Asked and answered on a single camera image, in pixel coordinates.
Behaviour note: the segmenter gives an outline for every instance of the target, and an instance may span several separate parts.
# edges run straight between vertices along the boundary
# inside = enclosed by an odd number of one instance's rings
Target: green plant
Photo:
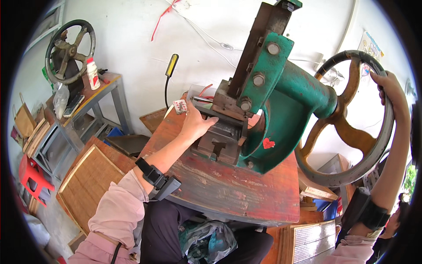
[[[407,195],[412,197],[413,190],[416,182],[416,169],[414,165],[410,165],[406,171],[406,177],[404,179],[404,189],[407,191]]]

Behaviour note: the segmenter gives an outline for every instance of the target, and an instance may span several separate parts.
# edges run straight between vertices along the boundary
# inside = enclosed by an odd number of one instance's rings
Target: white bottle with red label
[[[97,66],[95,65],[94,58],[87,59],[87,74],[91,89],[96,90],[100,88],[100,79],[98,78]]]

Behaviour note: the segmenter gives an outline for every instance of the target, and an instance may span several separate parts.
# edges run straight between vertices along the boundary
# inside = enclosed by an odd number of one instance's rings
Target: white wall
[[[366,3],[368,1],[365,1],[365,4],[361,1],[360,16],[350,34],[350,40],[347,41],[347,44],[350,44],[347,49],[357,48],[365,26],[385,51],[386,56],[392,60],[385,68],[393,72],[400,71],[401,79],[405,79],[410,70],[406,68],[406,57],[403,52],[400,53],[399,42],[397,38],[394,40],[388,25],[386,29],[380,30],[386,23],[385,19],[370,6],[370,3]],[[235,49],[243,49],[260,3],[259,0],[182,0],[176,4],[176,9],[216,40],[228,43]],[[168,85],[170,103],[179,99],[192,84],[206,86],[212,83],[217,87],[222,79],[227,80],[235,72],[235,68],[212,50],[174,10],[162,17],[154,41],[151,42],[158,17],[168,6],[165,0],[67,0],[65,4],[63,23],[73,19],[84,19],[92,24],[97,39],[94,55],[97,66],[123,75],[126,100],[136,134],[150,134],[138,119],[140,116],[165,107],[164,72],[173,53],[179,54],[180,58]],[[316,52],[323,53],[325,58],[334,55],[351,10],[352,0],[304,0],[303,8],[293,12],[286,29],[286,34],[289,33],[289,38],[295,42],[290,58],[315,59]],[[365,14],[368,12],[373,12],[374,17],[367,18]],[[237,65],[242,51],[226,50],[199,29],[197,30],[211,46],[233,65]],[[70,43],[74,41],[77,32],[76,28],[69,31]],[[19,91],[23,92],[30,109],[36,101],[45,101],[50,96],[50,86],[41,74],[50,37],[44,38],[24,56],[14,86],[12,96],[14,104],[20,105]],[[78,51],[87,54],[88,48],[89,38],[86,35]],[[295,63],[308,70],[310,74],[314,74],[312,64]],[[401,64],[404,68],[396,69],[397,65],[394,63]],[[118,122],[110,95],[106,96],[100,105],[105,117]],[[369,122],[363,118],[360,120],[364,125]],[[310,121],[310,127],[314,122],[315,120]],[[9,131],[12,124],[13,119],[10,119]],[[314,166],[322,165],[338,152],[353,160],[353,149],[344,147],[340,142],[329,141],[335,131],[326,130],[317,142],[310,163]],[[11,138],[9,147],[12,168],[15,168],[16,174],[19,163],[17,156],[21,150]]]

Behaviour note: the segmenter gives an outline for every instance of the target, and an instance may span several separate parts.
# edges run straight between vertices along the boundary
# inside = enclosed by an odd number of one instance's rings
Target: person
[[[392,237],[396,234],[400,223],[404,221],[409,211],[409,203],[400,201],[398,209],[394,214],[391,215],[387,225],[384,228],[384,232],[378,237],[375,244],[373,245],[373,254],[367,260],[366,264],[374,264],[387,251],[388,245],[390,244]]]
[[[371,73],[380,89],[381,102],[387,94],[393,104],[396,128],[391,150],[385,168],[371,191],[373,202],[391,212],[404,176],[406,158],[410,142],[410,117],[403,90],[392,73],[381,77]],[[217,117],[207,120],[190,101],[188,112],[180,134],[161,150],[145,158],[149,165],[155,165],[165,173],[189,146],[218,121]],[[169,201],[149,204],[144,211],[143,203],[148,202],[148,194],[153,186],[135,166],[118,184],[111,183],[101,198],[96,214],[88,221],[90,233],[75,254],[69,258],[75,263],[111,263],[115,250],[116,262],[135,263],[129,259],[129,250],[135,245],[133,230],[145,216],[141,242],[142,264],[181,264],[186,258],[181,253],[177,227],[189,216],[197,212]],[[372,232],[362,223],[355,224],[341,245],[327,256],[325,263],[364,264],[373,254],[372,246],[381,231]],[[238,248],[218,263],[258,264],[272,246],[273,238],[266,233],[244,231],[235,236]]]
[[[166,173],[183,152],[218,121],[217,117],[202,119],[190,101],[187,107],[180,134],[164,148],[145,158],[149,165],[156,166],[162,173]],[[112,182],[101,198],[96,214],[88,221],[90,233],[69,258],[69,264],[109,264],[119,243],[122,245],[115,263],[136,263],[129,259],[129,250],[135,245],[133,230],[144,216],[141,263],[187,263],[179,244],[178,226],[199,212],[167,200],[149,202],[144,211],[143,203],[149,201],[148,194],[153,188],[137,166],[118,184]],[[234,235],[238,248],[218,261],[219,264],[258,264],[273,244],[272,236],[254,230],[236,231]]]
[[[410,114],[403,89],[394,74],[386,72],[387,76],[379,76],[371,72],[371,78],[378,84],[381,103],[385,104],[385,95],[391,100],[395,117],[395,132],[390,153],[384,169],[371,190],[372,202],[387,209],[390,214],[402,185],[407,155],[410,145]],[[348,234],[341,239],[335,251],[327,256],[323,263],[359,263],[364,264],[374,253],[373,246],[383,231],[383,228],[372,231],[363,223],[352,226]]]

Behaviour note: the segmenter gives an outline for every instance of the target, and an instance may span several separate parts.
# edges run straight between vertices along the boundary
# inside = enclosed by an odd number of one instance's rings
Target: black pants
[[[176,264],[181,252],[178,227],[192,216],[200,214],[167,200],[148,203],[142,229],[141,264]],[[219,264],[258,264],[267,255],[273,237],[254,230],[236,231],[238,248]]]

